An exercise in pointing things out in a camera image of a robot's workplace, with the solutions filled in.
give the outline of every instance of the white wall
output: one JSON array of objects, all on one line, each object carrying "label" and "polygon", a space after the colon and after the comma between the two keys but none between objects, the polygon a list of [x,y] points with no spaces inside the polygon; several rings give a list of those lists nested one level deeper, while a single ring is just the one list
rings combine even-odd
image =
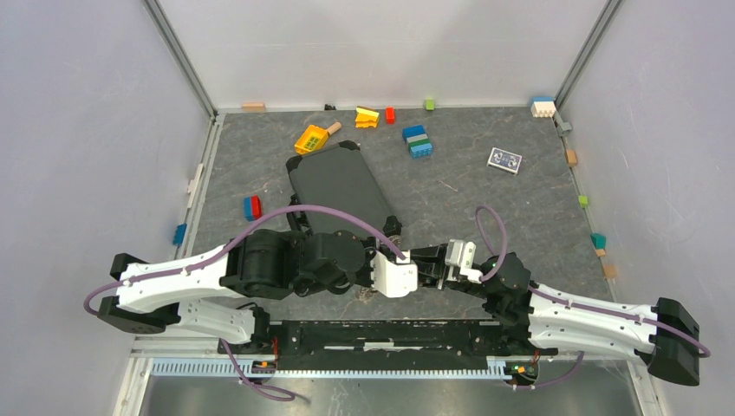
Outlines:
[{"label": "white wall", "polygon": [[604,0],[160,0],[216,107],[518,105],[561,87]]},{"label": "white wall", "polygon": [[172,255],[207,123],[140,2],[0,6],[1,414],[111,413],[132,336],[81,303]]},{"label": "white wall", "polygon": [[670,414],[732,414],[735,3],[625,2],[562,110],[626,302],[682,301],[712,358]]}]

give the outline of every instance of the blue block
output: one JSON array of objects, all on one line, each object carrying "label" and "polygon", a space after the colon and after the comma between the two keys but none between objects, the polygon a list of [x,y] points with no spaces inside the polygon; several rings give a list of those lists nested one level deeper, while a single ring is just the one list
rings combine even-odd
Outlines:
[{"label": "blue block", "polygon": [[426,134],[426,130],[421,125],[407,127],[403,129],[403,141],[408,140],[409,137],[418,136],[420,134]]},{"label": "blue block", "polygon": [[252,214],[252,202],[250,201],[250,197],[243,200],[243,207],[245,208],[245,219],[251,222],[255,221],[255,217]]},{"label": "blue block", "polygon": [[186,234],[186,224],[180,224],[176,227],[176,233],[173,234],[173,245],[181,247],[184,243],[184,235]]},{"label": "blue block", "polygon": [[605,248],[605,244],[608,242],[605,236],[603,236],[599,232],[593,232],[591,237],[592,237],[592,244],[595,245],[595,250]]},{"label": "blue block", "polygon": [[411,151],[411,157],[414,159],[418,159],[432,154],[434,151],[434,147],[431,143],[426,143],[425,145],[411,147],[409,148],[409,150]]}]

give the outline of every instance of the green lego brick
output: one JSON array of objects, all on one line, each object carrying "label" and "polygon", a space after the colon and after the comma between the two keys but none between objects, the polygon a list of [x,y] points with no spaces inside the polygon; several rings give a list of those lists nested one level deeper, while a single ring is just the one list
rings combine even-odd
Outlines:
[{"label": "green lego brick", "polygon": [[410,149],[411,147],[426,145],[426,144],[429,144],[429,143],[431,143],[431,141],[429,141],[429,139],[416,140],[416,141],[412,141],[411,143],[408,143],[408,148]]}]

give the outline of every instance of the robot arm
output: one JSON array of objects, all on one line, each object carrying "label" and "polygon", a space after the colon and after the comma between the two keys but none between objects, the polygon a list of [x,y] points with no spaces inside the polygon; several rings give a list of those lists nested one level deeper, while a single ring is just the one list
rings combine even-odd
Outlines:
[{"label": "robot arm", "polygon": [[[649,373],[663,380],[699,383],[697,349],[652,324],[667,322],[698,339],[699,327],[678,302],[660,299],[652,307],[563,293],[532,282],[515,253],[505,257],[495,276],[483,281],[498,259],[474,263],[477,247],[462,240],[404,251],[406,259],[400,260],[374,239],[360,240],[347,231],[307,236],[300,231],[259,230],[203,269],[185,271],[187,265],[211,258],[222,248],[158,264],[118,255],[111,275],[124,284],[115,296],[102,300],[98,316],[134,334],[179,327],[231,344],[266,343],[268,314],[261,309],[230,309],[202,298],[280,300],[291,293],[309,296],[323,290],[340,295],[355,284],[387,297],[407,296],[419,286],[448,288],[486,300],[484,309],[503,328],[501,338],[523,351],[604,354],[644,363]],[[130,283],[141,274],[179,269],[184,271]]]}]

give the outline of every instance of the red lego brick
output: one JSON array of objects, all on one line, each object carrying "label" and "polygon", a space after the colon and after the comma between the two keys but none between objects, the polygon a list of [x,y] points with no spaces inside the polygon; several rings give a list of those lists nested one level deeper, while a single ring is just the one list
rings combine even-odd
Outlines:
[{"label": "red lego brick", "polygon": [[386,107],[386,123],[393,124],[395,122],[395,108]]},{"label": "red lego brick", "polygon": [[254,219],[258,219],[263,216],[263,205],[261,204],[258,195],[250,197],[250,208]]}]

